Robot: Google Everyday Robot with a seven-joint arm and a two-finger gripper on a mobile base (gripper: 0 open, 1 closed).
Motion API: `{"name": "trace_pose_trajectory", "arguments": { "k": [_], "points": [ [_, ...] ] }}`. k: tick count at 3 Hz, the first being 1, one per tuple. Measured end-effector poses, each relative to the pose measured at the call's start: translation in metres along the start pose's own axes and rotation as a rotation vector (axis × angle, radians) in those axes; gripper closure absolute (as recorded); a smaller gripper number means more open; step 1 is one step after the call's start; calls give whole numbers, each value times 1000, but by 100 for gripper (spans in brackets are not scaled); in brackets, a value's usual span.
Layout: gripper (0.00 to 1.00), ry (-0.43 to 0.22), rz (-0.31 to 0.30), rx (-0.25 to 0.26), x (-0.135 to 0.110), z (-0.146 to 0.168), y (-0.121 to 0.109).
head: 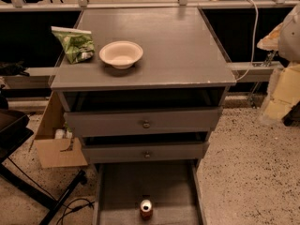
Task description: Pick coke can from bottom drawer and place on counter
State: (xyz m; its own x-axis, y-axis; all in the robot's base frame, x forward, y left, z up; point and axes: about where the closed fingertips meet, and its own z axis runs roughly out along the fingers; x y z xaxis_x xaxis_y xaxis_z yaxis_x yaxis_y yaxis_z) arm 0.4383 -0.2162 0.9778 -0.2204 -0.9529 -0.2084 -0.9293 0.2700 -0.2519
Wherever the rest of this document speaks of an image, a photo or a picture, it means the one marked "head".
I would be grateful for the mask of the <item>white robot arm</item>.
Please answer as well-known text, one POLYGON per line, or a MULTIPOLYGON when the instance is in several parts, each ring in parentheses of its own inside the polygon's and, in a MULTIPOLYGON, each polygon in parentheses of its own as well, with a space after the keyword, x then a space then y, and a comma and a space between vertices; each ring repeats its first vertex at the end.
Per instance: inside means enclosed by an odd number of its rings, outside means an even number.
POLYGON ((300 6, 295 6, 257 47, 278 52, 288 61, 284 69, 276 68, 270 76, 267 97, 262 104, 261 119, 282 121, 285 126, 299 119, 300 102, 300 6))

